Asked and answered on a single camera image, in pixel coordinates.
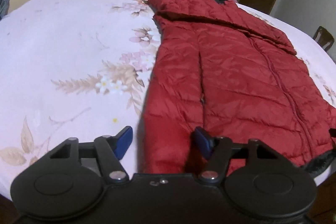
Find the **bed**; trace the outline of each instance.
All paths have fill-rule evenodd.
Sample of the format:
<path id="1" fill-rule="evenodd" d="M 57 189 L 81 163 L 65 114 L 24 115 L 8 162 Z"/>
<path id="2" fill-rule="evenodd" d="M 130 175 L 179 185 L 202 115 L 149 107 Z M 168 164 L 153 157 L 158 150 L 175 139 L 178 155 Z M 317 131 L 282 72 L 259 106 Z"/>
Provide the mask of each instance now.
<path id="1" fill-rule="evenodd" d="M 323 98 L 336 106 L 335 63 L 308 35 L 251 8 L 284 31 Z M 141 113 L 160 33 L 146 0 L 31 0 L 0 22 L 0 194 L 69 137 L 91 142 L 134 129 L 122 159 L 142 168 Z M 315 178 L 320 184 L 331 164 Z"/>

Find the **chair backrest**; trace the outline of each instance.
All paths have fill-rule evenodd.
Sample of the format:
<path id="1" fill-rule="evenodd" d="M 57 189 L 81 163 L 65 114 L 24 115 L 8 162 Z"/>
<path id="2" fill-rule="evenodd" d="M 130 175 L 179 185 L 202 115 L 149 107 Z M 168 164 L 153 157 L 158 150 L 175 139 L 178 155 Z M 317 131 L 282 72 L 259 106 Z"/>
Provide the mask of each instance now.
<path id="1" fill-rule="evenodd" d="M 329 50 L 335 42 L 334 37 L 325 28 L 320 26 L 313 39 L 325 50 Z"/>

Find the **red puffer jacket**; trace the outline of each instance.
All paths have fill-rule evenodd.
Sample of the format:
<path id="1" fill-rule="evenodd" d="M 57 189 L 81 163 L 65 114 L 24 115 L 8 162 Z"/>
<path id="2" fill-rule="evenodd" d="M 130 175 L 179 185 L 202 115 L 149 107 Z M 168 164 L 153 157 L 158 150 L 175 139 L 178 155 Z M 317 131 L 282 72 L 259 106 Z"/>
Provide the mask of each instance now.
<path id="1" fill-rule="evenodd" d="M 187 162 L 195 171 L 196 126 L 237 143 L 258 138 L 296 165 L 332 150 L 336 109 L 282 31 L 230 0 L 148 1 L 163 41 L 144 111 L 147 172 L 183 172 Z M 231 161 L 229 173 L 243 165 Z"/>

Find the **wooden chair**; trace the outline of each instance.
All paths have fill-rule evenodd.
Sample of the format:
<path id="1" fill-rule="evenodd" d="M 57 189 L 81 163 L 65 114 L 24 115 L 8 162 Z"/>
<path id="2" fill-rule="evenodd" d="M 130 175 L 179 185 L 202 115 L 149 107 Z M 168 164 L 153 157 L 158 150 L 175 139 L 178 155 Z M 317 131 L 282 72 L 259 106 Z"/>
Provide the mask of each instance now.
<path id="1" fill-rule="evenodd" d="M 320 26 L 313 39 L 319 44 L 325 51 L 329 50 L 333 45 L 335 39 L 325 28 Z"/>

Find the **bed sheet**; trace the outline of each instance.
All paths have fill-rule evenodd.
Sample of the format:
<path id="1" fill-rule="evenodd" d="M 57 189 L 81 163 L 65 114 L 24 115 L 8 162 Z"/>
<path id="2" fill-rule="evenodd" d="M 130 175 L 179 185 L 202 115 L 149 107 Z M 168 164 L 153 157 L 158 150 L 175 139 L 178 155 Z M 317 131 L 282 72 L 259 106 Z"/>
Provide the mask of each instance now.
<path id="1" fill-rule="evenodd" d="M 336 65 L 299 30 L 241 6 L 286 32 L 323 97 L 335 105 Z M 0 22 L 0 194 L 69 137 L 92 142 L 134 130 L 122 164 L 141 169 L 141 112 L 160 46 L 146 0 L 31 0 Z"/>

